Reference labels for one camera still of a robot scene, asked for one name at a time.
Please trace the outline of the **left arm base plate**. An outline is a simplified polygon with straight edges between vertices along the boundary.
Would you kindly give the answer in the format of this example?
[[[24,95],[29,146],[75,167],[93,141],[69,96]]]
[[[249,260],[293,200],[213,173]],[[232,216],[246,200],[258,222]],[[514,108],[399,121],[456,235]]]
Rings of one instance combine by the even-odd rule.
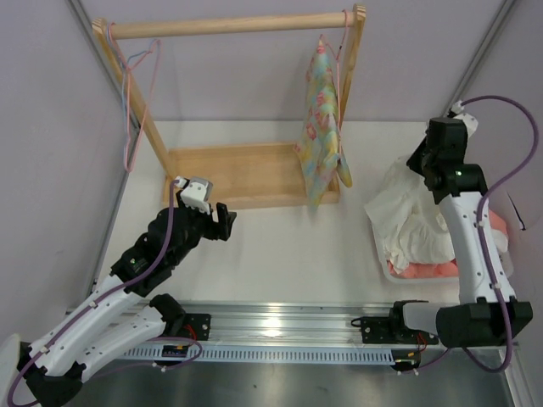
[[[210,336],[211,314],[185,314],[167,322],[160,337],[190,338],[196,341],[207,341]]]

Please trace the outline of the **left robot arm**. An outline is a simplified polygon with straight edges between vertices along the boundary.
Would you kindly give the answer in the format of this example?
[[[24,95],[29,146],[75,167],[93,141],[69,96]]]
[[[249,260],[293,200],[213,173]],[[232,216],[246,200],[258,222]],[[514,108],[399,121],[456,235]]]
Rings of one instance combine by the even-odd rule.
[[[110,324],[170,278],[201,240],[227,241],[236,218],[223,203],[209,214],[161,210],[82,304],[50,333],[21,345],[16,379],[25,382],[35,404],[67,404],[97,371],[140,343],[187,338],[186,312],[169,294],[155,296],[132,320]]]

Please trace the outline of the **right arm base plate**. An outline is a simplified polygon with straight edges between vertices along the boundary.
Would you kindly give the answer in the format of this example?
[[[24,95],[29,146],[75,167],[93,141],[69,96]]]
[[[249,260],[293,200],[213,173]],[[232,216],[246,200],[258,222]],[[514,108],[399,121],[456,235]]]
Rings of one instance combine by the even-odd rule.
[[[439,339],[428,332],[408,328],[401,316],[362,316],[350,321],[366,344],[437,345]]]

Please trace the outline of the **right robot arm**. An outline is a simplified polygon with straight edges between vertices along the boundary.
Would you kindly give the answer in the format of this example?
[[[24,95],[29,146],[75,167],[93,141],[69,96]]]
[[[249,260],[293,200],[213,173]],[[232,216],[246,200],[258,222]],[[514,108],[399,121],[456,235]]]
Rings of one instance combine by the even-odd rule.
[[[447,348],[509,346],[532,320],[528,302],[517,299],[492,237],[488,191],[477,164],[464,161],[464,122],[432,118],[407,165],[421,175],[448,227],[459,273],[459,303],[395,303],[400,312],[387,330],[397,342],[417,331],[435,335]]]

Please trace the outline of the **white pleated skirt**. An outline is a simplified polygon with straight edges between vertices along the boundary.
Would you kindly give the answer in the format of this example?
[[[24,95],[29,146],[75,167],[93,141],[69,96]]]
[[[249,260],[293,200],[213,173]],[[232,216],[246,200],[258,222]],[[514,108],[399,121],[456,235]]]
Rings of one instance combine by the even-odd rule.
[[[444,264],[455,259],[445,218],[407,160],[405,155],[394,161],[377,195],[365,204],[372,226],[383,239],[386,261],[398,271],[410,263]]]

